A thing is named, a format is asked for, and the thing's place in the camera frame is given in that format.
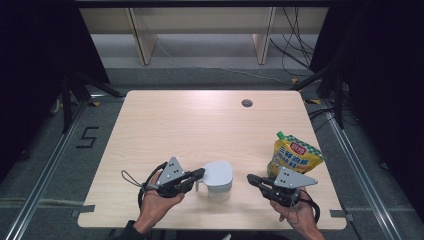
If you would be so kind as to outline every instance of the black sleeve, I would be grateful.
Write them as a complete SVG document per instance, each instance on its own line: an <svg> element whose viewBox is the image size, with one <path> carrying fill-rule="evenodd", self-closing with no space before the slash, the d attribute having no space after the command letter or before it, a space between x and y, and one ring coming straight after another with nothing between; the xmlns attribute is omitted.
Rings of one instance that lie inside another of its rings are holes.
<svg viewBox="0 0 424 240"><path fill-rule="evenodd" d="M127 226L125 226L124 231L119 237L111 237L107 240L144 240L146 235L137 232L133 227L134 223L135 221L128 221Z"/></svg>

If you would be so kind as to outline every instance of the light wood table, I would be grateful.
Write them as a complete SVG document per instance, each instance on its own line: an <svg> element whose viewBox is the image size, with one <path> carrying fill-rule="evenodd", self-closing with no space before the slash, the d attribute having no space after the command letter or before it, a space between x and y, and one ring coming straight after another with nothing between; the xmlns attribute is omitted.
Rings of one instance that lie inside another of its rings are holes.
<svg viewBox="0 0 424 240"><path fill-rule="evenodd" d="M244 107L242 101L253 102ZM139 213L139 188L125 181L121 170L144 182L161 163L175 156L182 168L193 171L206 163L226 160L233 167L231 197L211 199L200 184L172 208L156 229L281 230L290 226L258 188L249 173L266 176L276 133L319 148L304 103L295 91L131 91L122 106L85 205L82 227L121 228ZM319 183L307 187L321 208L320 229L343 229L344 218L325 163L307 173Z"/></svg>

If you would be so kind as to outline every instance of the yellow snack bag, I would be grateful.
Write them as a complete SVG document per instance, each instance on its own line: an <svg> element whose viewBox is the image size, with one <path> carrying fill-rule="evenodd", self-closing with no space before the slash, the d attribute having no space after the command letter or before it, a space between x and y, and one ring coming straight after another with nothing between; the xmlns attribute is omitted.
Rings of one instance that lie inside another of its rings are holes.
<svg viewBox="0 0 424 240"><path fill-rule="evenodd" d="M279 139L274 143L274 155L267 167L268 177L276 178L280 166L306 173L325 160L320 150L294 136L284 136L282 132L278 132L277 136Z"/></svg>

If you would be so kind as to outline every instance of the gray carpet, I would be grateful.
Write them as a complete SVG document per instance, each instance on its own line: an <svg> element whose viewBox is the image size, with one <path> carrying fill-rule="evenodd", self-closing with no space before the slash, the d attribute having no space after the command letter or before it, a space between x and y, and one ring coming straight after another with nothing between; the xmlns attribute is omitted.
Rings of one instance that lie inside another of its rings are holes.
<svg viewBox="0 0 424 240"><path fill-rule="evenodd" d="M113 87L123 93L131 89L249 89L275 90L289 89L292 75L283 70L262 69L243 70L249 74L277 78L263 79L246 74L228 72L222 69L107 69ZM297 73L308 74L308 71L297 70ZM319 82L301 91L304 99L317 99L316 89ZM101 93L90 88L92 93ZM83 229L77 224L75 211L82 205L97 166L106 147L113 125L119 114L122 102L102 101L98 107L88 107L82 114L76 126L70 144L54 176L48 185L43 199L35 212L24 239L93 239L102 240L110 229ZM321 105L307 104L308 112L321 109ZM355 148L362 164L387 205L402 231L405 239L423 239L424 226L408 200L399 189L396 181L386 171L378 166L378 153L369 142L366 133L358 125L352 113L345 111L346 133ZM5 181L0 185L0 238L7 233L10 224L18 213L44 165L54 150L63 127L62 112L46 120L30 147L31 158L19 162L12 169ZM96 137L92 148L77 148L89 145L88 140L81 136L87 127L98 127L87 132L88 136ZM364 197L362 189L352 172L348 160L337 141L325 114L319 115L313 121L316 135L333 180L336 192L347 211L354 215L356 226L362 239L385 239L374 213ZM358 239L352 225L348 224L341 231L323 231L326 239ZM290 239L301 239L294 231L275 232Z"/></svg>

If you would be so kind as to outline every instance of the floor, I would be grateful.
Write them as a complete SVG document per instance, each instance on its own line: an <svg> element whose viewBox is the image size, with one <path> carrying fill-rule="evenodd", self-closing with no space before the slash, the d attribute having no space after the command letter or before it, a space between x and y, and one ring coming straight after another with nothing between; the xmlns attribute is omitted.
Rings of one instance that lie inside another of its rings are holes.
<svg viewBox="0 0 424 240"><path fill-rule="evenodd" d="M281 35L273 35L272 39L280 47L285 47ZM313 47L317 36L305 35L302 39ZM285 90L293 85L294 80L302 81L305 75L312 74L289 57L283 58L273 45L269 47L266 64L259 65L249 35L160 35L148 66L139 64L130 35L93 35L93 40L111 86L121 92L163 88ZM290 47L288 51L308 64L301 51ZM317 100L315 91L319 83L317 81L301 91L304 100ZM81 105L74 107L77 124L69 135L63 135L61 131L63 115L60 105L52 107L52 117L46 120L28 147L31 158L18 162L0 185L0 238L5 238L14 224L20 223L16 222L17 219L24 219L26 223L22 226L24 231L20 232L21 239L105 239L110 234L119 233L119 230L113 233L111 229L82 229L77 223L78 213L122 106L122 100L105 96L97 89L90 89L90 92L96 97L96 103L85 108ZM311 103L305 105L310 113L331 107L332 99L321 99L320 104ZM327 155L330 176L349 222L344 230L323 231L326 239L424 239L423 223L390 170L379 165L381 159L362 130L360 120L349 109L345 110L345 129L341 130L333 121L332 113L327 112L322 111L316 116L311 114L311 123L321 150ZM80 148L87 144L81 136L90 127L101 129L88 131L96 136L95 147ZM36 199L35 206L22 211L25 203L33 199ZM153 231L151 237L177 239L184 234L187 233ZM196 234L191 238L219 237L213 232ZM265 234L301 239L293 231L249 234L254 239L270 239Z"/></svg>

